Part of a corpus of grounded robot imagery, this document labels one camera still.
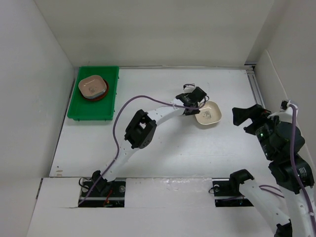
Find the cream square panda plate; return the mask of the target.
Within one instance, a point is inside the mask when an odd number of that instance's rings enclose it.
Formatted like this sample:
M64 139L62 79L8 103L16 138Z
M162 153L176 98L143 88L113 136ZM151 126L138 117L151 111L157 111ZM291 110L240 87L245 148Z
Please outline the cream square panda plate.
M200 113L195 115L195 118L199 129L208 129L219 125L222 113L215 102L208 101L200 109Z

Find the red round plate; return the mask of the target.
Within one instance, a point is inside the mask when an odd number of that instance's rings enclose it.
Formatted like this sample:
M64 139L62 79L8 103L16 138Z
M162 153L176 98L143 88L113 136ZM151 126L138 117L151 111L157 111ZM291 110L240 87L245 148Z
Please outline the red round plate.
M104 83L106 84L106 90L104 91L104 93L103 93L102 95L96 96L96 97L94 97L94 98L87 98L87 97L84 97L83 95L81 95L82 98L85 99L85 100L87 100L87 101L100 101L100 100L102 100L104 97L106 97L107 94L108 94L108 92L109 92L109 84L108 84L108 82L107 82L106 80L103 80L103 81L104 81Z

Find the pink square panda plate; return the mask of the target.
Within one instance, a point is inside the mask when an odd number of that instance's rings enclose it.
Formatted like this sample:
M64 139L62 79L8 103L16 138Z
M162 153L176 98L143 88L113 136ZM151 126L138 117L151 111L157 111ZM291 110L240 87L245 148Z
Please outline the pink square panda plate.
M93 99L103 95L108 86L101 76L93 75L81 80L78 88L85 98Z

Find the purple square plate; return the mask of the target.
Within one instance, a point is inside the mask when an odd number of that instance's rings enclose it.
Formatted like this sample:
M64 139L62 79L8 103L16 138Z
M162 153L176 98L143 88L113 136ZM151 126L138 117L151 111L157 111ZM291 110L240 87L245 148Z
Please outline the purple square plate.
M102 95L106 90L106 84L86 84L83 86L83 96L87 98L94 98Z

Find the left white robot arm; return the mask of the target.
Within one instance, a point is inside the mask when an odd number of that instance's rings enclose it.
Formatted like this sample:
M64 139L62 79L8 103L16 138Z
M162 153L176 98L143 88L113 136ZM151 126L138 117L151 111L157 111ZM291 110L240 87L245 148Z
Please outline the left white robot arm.
M127 125L121 143L116 137L119 117L129 103L136 99L149 99L160 104L157 109L145 112L139 109ZM163 102L146 95L139 95L129 99L120 109L113 124L113 139L117 147L115 157L105 165L103 171L97 170L91 176L92 186L88 193L95 191L104 196L110 192L112 182L119 176L121 168L139 150L146 148L152 141L155 131L162 123L179 116L191 116L200 113L209 97L205 91L196 86L192 91L177 95L171 102Z

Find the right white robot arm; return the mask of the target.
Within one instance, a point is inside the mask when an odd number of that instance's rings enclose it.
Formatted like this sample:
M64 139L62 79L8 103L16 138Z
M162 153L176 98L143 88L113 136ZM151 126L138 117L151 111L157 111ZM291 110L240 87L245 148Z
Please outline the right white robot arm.
M314 237L316 235L315 179L311 166L299 155L305 144L296 125L298 107L283 100L281 111L272 113L261 105L232 109L233 124L256 136L269 163L269 170L285 199L288 213L282 212L246 169L230 175L231 193L247 198L265 219L276 237Z

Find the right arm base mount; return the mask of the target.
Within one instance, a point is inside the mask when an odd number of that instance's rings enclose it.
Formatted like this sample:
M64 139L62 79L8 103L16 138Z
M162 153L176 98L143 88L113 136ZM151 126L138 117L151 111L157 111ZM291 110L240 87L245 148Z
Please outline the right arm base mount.
M214 195L215 207L252 207L253 204L231 187L229 178L212 179L209 193Z

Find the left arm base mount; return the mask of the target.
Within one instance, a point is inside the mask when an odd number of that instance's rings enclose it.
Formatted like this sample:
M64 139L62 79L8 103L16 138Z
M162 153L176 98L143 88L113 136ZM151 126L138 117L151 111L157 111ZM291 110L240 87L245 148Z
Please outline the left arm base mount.
M123 208L125 204L126 180L115 180L110 190L105 194L100 194L96 188L93 188L88 197L88 190L92 187L92 182L84 180L80 184L81 191L79 195L78 207L96 207L96 208Z

